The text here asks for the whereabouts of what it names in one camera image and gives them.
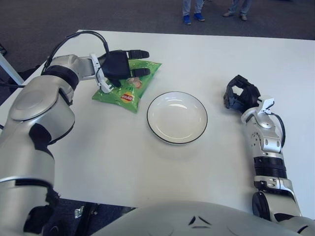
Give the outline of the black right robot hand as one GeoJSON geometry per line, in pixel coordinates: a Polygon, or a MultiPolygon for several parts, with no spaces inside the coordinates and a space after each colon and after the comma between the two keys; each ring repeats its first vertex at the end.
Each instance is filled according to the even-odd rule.
{"type": "Polygon", "coordinates": [[[223,101],[227,109],[234,109],[244,113],[250,108],[258,107],[257,101],[259,97],[260,92],[258,88],[254,84],[249,83],[243,76],[237,75],[228,83],[223,101]],[[233,87],[238,87],[243,91],[238,95],[233,92],[233,87]]]}

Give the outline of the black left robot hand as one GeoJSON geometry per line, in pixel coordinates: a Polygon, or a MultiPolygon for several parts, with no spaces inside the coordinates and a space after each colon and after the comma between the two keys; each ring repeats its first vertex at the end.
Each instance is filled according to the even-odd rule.
{"type": "Polygon", "coordinates": [[[130,69],[129,66],[130,59],[146,59],[149,56],[149,52],[143,50],[115,50],[98,57],[98,60],[105,78],[119,88],[120,80],[150,75],[148,68],[130,69]]]}

